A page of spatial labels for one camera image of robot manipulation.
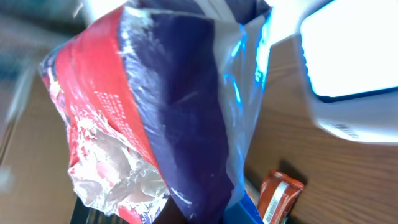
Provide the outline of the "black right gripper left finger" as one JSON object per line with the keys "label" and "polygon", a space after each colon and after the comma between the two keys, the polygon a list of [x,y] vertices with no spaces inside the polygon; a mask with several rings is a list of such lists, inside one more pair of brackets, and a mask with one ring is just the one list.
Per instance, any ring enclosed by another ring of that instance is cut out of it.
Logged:
{"label": "black right gripper left finger", "polygon": [[106,216],[103,212],[84,206],[77,198],[70,224],[128,224],[117,215]]}

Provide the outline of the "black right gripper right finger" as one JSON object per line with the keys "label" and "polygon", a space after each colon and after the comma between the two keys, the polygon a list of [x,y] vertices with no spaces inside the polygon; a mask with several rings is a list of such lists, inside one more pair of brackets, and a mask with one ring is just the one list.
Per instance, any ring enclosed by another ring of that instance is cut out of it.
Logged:
{"label": "black right gripper right finger", "polygon": [[164,208],[152,224],[187,224],[187,220],[177,207],[172,197],[169,197]]}

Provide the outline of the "orange snack bar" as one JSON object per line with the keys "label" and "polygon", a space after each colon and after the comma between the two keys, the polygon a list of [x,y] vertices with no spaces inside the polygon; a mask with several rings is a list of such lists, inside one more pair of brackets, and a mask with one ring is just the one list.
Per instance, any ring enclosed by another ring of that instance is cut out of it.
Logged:
{"label": "orange snack bar", "polygon": [[281,224],[305,185],[287,174],[270,170],[263,180],[257,209],[264,224]]}

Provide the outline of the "purple snack package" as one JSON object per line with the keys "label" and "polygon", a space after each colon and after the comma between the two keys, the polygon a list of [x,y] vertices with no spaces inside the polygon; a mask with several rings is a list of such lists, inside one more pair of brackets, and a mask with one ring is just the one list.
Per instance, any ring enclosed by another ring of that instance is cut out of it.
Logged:
{"label": "purple snack package", "polygon": [[244,161],[266,85],[264,1],[128,1],[51,51],[81,202],[129,223],[260,223]]}

